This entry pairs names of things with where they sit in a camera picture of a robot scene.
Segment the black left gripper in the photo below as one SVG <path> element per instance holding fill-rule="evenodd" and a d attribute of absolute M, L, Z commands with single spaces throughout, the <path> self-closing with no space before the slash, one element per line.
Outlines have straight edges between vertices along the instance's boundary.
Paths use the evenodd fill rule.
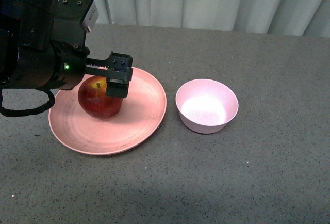
<path fill-rule="evenodd" d="M 71 90 L 89 74 L 106 78 L 106 96 L 126 98 L 133 58 L 115 52 L 103 60 L 88 57 L 86 34 L 97 17 L 94 0 L 59 0 L 47 50 L 20 45 L 15 87 Z"/>

